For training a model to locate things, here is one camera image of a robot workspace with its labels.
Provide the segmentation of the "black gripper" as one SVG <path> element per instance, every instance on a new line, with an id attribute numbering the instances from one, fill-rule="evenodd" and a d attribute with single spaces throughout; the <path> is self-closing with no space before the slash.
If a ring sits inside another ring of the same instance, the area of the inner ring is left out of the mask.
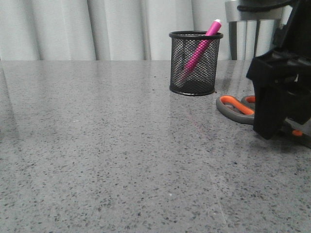
<path id="1" fill-rule="evenodd" d="M 311 2 L 288 0 L 285 26 L 276 30 L 275 47 L 255 57 L 247 72 L 256 107 L 253 129 L 271 139 L 289 118 L 304 124 L 311 117 Z"/>

